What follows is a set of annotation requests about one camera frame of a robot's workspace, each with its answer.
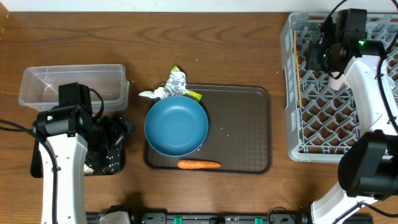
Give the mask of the white rice pile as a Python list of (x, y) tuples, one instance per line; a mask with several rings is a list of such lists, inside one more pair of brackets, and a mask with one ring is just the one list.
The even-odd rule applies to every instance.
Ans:
[(121, 170), (120, 150), (110, 150), (107, 155), (88, 151), (85, 157), (84, 175), (114, 175)]

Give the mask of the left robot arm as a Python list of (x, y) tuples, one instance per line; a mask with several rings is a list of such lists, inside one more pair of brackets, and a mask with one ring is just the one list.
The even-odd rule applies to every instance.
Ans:
[(6, 120), (1, 124), (37, 142), (43, 175), (42, 223), (87, 223), (85, 169), (116, 170), (123, 141), (135, 129), (119, 114), (99, 118), (82, 105), (40, 112), (32, 129)]

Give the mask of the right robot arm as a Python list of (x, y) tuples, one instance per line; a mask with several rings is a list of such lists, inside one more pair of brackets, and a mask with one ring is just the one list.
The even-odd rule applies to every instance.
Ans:
[(343, 223), (361, 207), (397, 195), (397, 104), (386, 51), (376, 40), (341, 40), (318, 49), (320, 69), (345, 76), (359, 116), (360, 138), (340, 159), (338, 182), (310, 207), (310, 223)]

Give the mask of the dark blue plate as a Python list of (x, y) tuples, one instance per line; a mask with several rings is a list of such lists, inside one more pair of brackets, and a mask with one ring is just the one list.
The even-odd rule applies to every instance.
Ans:
[(147, 113), (144, 134), (155, 151), (169, 157), (186, 156), (205, 141), (208, 115), (201, 104), (186, 96), (156, 102)]

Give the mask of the white pink cup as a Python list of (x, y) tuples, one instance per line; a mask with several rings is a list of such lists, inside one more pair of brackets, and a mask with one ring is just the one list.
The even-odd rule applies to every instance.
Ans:
[(336, 91), (341, 90), (344, 87), (350, 88), (350, 85), (347, 82), (344, 74), (342, 74), (337, 80), (332, 77), (329, 77), (328, 84), (330, 85), (331, 89)]

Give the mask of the wooden chopstick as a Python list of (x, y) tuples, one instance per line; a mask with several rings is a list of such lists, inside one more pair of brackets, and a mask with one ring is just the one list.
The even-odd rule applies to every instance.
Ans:
[(302, 107), (302, 92), (301, 92), (301, 83), (300, 83), (300, 70), (299, 70), (299, 57), (297, 52), (297, 31), (294, 30), (294, 57), (295, 57), (295, 69), (297, 75), (297, 89), (298, 89), (298, 101), (299, 107)]

